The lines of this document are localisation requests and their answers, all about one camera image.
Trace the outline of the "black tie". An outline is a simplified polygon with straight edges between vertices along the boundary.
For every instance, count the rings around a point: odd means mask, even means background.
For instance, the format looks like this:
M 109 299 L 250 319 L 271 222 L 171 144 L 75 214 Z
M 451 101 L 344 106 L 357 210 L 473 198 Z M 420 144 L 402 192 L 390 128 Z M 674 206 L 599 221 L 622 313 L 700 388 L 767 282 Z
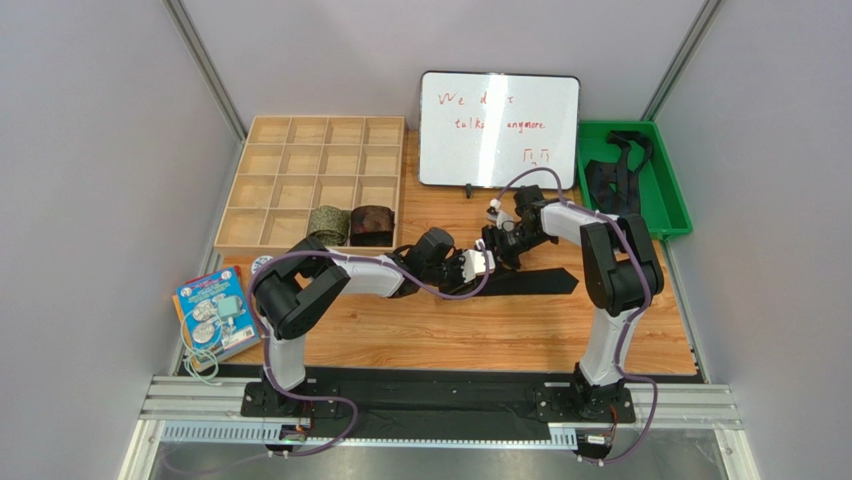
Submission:
M 564 268 L 518 271 L 498 268 L 477 296 L 570 295 L 579 280 Z

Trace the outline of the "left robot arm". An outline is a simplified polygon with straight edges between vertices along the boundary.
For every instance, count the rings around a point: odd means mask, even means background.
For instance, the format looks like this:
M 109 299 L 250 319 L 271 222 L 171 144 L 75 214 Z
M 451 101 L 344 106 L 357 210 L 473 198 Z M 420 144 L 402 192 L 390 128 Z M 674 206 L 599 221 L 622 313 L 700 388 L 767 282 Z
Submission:
M 497 261 L 482 247 L 458 249 L 453 237 L 432 228 L 412 245 L 377 256 L 346 254 L 309 236 L 253 273 L 250 314 L 262 332 L 261 379 L 247 386 L 244 417 L 307 416 L 344 399 L 304 388 L 305 341 L 341 296 L 397 299 L 426 292 L 468 299 L 488 283 Z

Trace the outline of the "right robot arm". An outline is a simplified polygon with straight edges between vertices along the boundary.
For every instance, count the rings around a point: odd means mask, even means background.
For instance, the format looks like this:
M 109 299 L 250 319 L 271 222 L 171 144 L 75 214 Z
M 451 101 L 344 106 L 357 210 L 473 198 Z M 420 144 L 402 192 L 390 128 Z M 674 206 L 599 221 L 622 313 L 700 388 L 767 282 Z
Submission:
M 662 268 L 644 219 L 617 217 L 572 201 L 544 198 L 538 186 L 519 189 L 515 213 L 500 198 L 486 210 L 482 244 L 499 263 L 517 269 L 519 257 L 545 243 L 580 247 L 586 291 L 594 307 L 589 342 L 574 370 L 573 414 L 596 419 L 622 398 L 623 363 L 636 324 L 664 285 Z

